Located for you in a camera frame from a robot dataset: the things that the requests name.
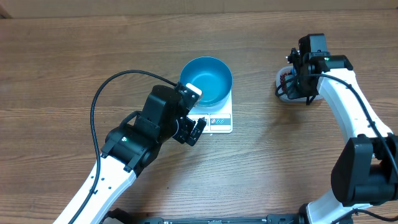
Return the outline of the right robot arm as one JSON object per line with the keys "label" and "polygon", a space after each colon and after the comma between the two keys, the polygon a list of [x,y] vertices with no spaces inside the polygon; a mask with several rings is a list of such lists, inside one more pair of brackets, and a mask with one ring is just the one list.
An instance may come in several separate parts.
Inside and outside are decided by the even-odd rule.
{"label": "right robot arm", "polygon": [[332,55],[324,34],[309,34],[286,57],[275,95],[287,103],[325,100],[341,129],[345,147],[331,172],[331,189],[300,207],[295,223],[352,223],[352,216],[397,200],[397,135],[363,95],[345,55]]}

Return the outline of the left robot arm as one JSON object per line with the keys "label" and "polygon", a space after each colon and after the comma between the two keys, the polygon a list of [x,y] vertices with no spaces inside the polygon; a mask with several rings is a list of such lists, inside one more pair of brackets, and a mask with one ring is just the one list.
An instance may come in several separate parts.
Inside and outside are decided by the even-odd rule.
{"label": "left robot arm", "polygon": [[174,138],[194,146],[206,123],[204,118],[193,121],[187,115],[202,96],[191,83],[178,83],[174,88],[154,86],[142,111],[131,113],[108,133],[99,162],[56,223],[100,223],[117,198],[156,159],[164,142]]}

